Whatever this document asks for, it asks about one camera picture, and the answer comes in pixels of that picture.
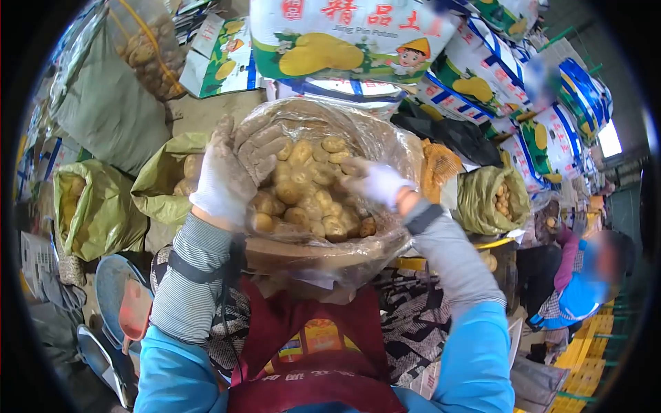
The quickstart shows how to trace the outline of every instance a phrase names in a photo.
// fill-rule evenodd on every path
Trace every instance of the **sack of potatoes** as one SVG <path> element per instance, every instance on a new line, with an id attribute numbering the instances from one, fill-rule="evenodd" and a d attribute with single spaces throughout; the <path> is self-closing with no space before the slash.
<path id="1" fill-rule="evenodd" d="M 133 68 L 140 83 L 159 100 L 172 99 L 184 92 L 179 77 L 184 70 L 186 56 L 175 38 L 175 23 L 168 14 L 147 22 L 147 30 L 136 24 L 132 17 L 119 22 L 122 27 L 135 28 L 135 34 L 126 38 L 124 30 L 113 36 L 117 54 Z M 110 19 L 111 25 L 118 21 Z"/>
<path id="2" fill-rule="evenodd" d="M 282 147 L 272 172 L 254 172 L 260 185 L 248 210 L 252 237 L 372 259 L 409 241 L 394 213 L 340 185 L 343 176 L 358 173 L 342 164 L 348 157 L 387 163 L 415 179 L 407 137 L 392 124 L 353 108 L 287 98 L 258 106 L 234 135 L 233 150 L 249 172 L 268 155 L 264 148 Z"/>

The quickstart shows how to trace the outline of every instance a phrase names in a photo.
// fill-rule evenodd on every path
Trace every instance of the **yellow potato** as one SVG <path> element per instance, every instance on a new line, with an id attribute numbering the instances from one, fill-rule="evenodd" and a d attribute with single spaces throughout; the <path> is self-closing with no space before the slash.
<path id="1" fill-rule="evenodd" d="M 349 238 L 356 238 L 360 236 L 360 218 L 356 212 L 349 208 L 344 208 L 340 214 L 340 222 L 346 229 L 346 236 Z"/>
<path id="2" fill-rule="evenodd" d="M 319 201 L 314 196 L 304 196 L 302 200 L 298 201 L 297 207 L 303 208 L 307 213 L 308 218 L 313 221 L 318 221 L 323 218 L 323 211 L 319 205 Z"/>
<path id="3" fill-rule="evenodd" d="M 175 185 L 174 196 L 189 196 L 198 190 L 198 181 L 184 178 Z"/>
<path id="4" fill-rule="evenodd" d="M 312 180 L 319 185 L 329 186 L 335 182 L 335 172 L 327 163 L 314 162 L 309 166 Z"/>
<path id="5" fill-rule="evenodd" d="M 329 162 L 340 164 L 340 163 L 342 163 L 342 160 L 344 158 L 347 158 L 347 157 L 350 157 L 350 156 L 351 156 L 351 154 L 349 153 L 349 150 L 345 149 L 341 152 L 331 153 L 330 156 L 329 156 Z"/>
<path id="6" fill-rule="evenodd" d="M 326 150 L 321 147 L 321 144 L 316 144 L 315 147 L 312 149 L 312 157 L 317 162 L 325 163 L 328 162 L 329 160 L 329 153 L 326 152 Z"/>
<path id="7" fill-rule="evenodd" d="M 184 160 L 184 176 L 187 178 L 200 179 L 202 173 L 202 160 L 204 154 L 191 153 Z"/>
<path id="8" fill-rule="evenodd" d="M 332 204 L 332 197 L 329 194 L 328 191 L 326 190 L 319 190 L 315 194 L 315 198 L 319 202 L 319 205 L 322 207 L 322 209 L 326 209 L 331 206 Z"/>
<path id="9" fill-rule="evenodd" d="M 346 229 L 342 226 L 339 218 L 328 216 L 321 220 L 324 225 L 326 239 L 332 243 L 343 243 L 346 241 Z"/>
<path id="10" fill-rule="evenodd" d="M 302 166 L 312 156 L 312 143 L 304 139 L 296 142 L 287 159 L 291 166 Z"/>
<path id="11" fill-rule="evenodd" d="M 273 219 L 266 213 L 258 212 L 253 217 L 253 228 L 261 233 L 269 233 L 273 231 Z"/>
<path id="12" fill-rule="evenodd" d="M 281 182 L 291 180 L 291 178 L 292 167 L 287 162 L 277 162 L 276 168 L 273 170 L 273 183 L 277 185 Z"/>
<path id="13" fill-rule="evenodd" d="M 258 191 L 257 195 L 250 201 L 257 212 L 265 213 L 266 215 L 273 214 L 273 197 L 265 191 Z"/>
<path id="14" fill-rule="evenodd" d="M 307 168 L 294 167 L 292 168 L 291 180 L 296 184 L 306 185 L 312 182 L 312 174 Z"/>
<path id="15" fill-rule="evenodd" d="M 298 225 L 301 229 L 310 230 L 310 218 L 303 208 L 293 207 L 285 211 L 285 222 Z"/>
<path id="16" fill-rule="evenodd" d="M 330 153 L 348 151 L 346 141 L 339 136 L 328 136 L 321 141 L 321 147 Z"/>
<path id="17" fill-rule="evenodd" d="M 373 217 L 363 219 L 360 225 L 360 238 L 376 234 L 376 222 Z"/>
<path id="18" fill-rule="evenodd" d="M 292 139 L 288 137 L 285 143 L 285 147 L 282 148 L 282 150 L 276 154 L 276 157 L 278 158 L 279 161 L 286 161 L 292 154 L 292 151 L 293 151 L 293 142 Z"/>
<path id="19" fill-rule="evenodd" d="M 317 238 L 326 238 L 326 230 L 321 221 L 310 221 L 310 232 Z"/>
<path id="20" fill-rule="evenodd" d="M 287 205 L 295 205 L 303 194 L 299 185 L 289 180 L 276 185 L 276 196 Z"/>

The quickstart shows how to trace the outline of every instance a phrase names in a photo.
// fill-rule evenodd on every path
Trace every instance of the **plastic bag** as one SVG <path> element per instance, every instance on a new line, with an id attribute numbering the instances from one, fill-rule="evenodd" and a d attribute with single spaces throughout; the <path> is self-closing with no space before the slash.
<path id="1" fill-rule="evenodd" d="M 510 189 L 512 218 L 496 211 L 493 198 L 498 187 L 507 184 Z M 530 215 L 530 201 L 521 174 L 512 169 L 482 167 L 459 175 L 456 220 L 467 231 L 496 235 L 521 228 Z"/>
<path id="2" fill-rule="evenodd" d="M 308 98 L 287 98 L 258 106 L 237 131 L 253 135 L 274 124 L 280 124 L 282 133 L 294 141 L 320 141 L 330 135 L 342 137 L 353 155 L 391 165 L 407 179 L 416 178 L 410 159 L 418 157 L 419 149 L 409 149 L 410 134 L 361 110 Z M 316 269 L 320 270 L 319 277 L 336 280 L 346 287 L 365 284 L 398 251 L 410 246 L 410 235 L 401 218 L 383 206 L 358 200 L 358 207 L 373 215 L 377 225 L 375 235 L 332 244 L 319 241 L 312 234 L 257 233 L 249 229 L 252 237 L 259 238 L 252 246 L 248 242 L 249 266 L 271 274 Z"/>
<path id="3" fill-rule="evenodd" d="M 99 6 L 68 52 L 50 91 L 55 125 L 100 159 L 137 175 L 168 140 L 165 109 L 109 47 L 108 9 Z"/>
<path id="4" fill-rule="evenodd" d="M 131 197 L 140 212 L 167 225 L 183 225 L 192 204 L 186 196 L 173 196 L 173 188 L 184 178 L 184 159 L 204 153 L 208 133 L 184 133 L 170 139 L 140 170 Z"/>
<path id="5" fill-rule="evenodd" d="M 56 235 L 65 255 L 91 261 L 143 250 L 147 217 L 133 203 L 131 181 L 121 172 L 89 159 L 60 167 L 53 185 Z"/>
<path id="6" fill-rule="evenodd" d="M 175 37 L 175 23 L 160 0 L 111 1 L 108 25 L 120 57 L 140 83 L 160 100 L 184 92 L 179 77 L 186 56 Z"/>

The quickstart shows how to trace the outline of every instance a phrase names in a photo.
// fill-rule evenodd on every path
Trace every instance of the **black strap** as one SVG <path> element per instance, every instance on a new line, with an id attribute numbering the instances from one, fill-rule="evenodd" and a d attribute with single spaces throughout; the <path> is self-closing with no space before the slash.
<path id="1" fill-rule="evenodd" d="M 408 223 L 407 229 L 411 235 L 422 234 L 436 218 L 443 213 L 443 207 L 439 204 L 431 204 L 420 215 L 415 217 L 413 221 Z"/>

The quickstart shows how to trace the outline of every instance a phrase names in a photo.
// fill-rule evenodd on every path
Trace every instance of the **red chinese characters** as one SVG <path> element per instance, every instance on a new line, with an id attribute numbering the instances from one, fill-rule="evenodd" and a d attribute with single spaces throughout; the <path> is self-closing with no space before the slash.
<path id="1" fill-rule="evenodd" d="M 280 5 L 282 16 L 287 20 L 301 20 L 303 16 L 303 0 L 283 0 Z"/>
<path id="2" fill-rule="evenodd" d="M 418 12 L 413 10 L 411 11 L 411 16 L 407 17 L 407 23 L 406 24 L 400 24 L 399 28 L 412 28 L 413 30 L 420 31 L 420 26 L 415 24 L 416 19 L 418 18 Z"/>
<path id="3" fill-rule="evenodd" d="M 329 5 L 320 9 L 329 19 L 335 20 L 335 14 L 339 15 L 339 22 L 351 24 L 354 18 L 354 10 L 358 8 L 354 5 L 354 0 L 329 0 Z"/>
<path id="4" fill-rule="evenodd" d="M 389 16 L 392 10 L 393 6 L 390 5 L 376 5 L 376 11 L 368 15 L 368 24 L 388 27 L 393 21 L 393 18 Z"/>

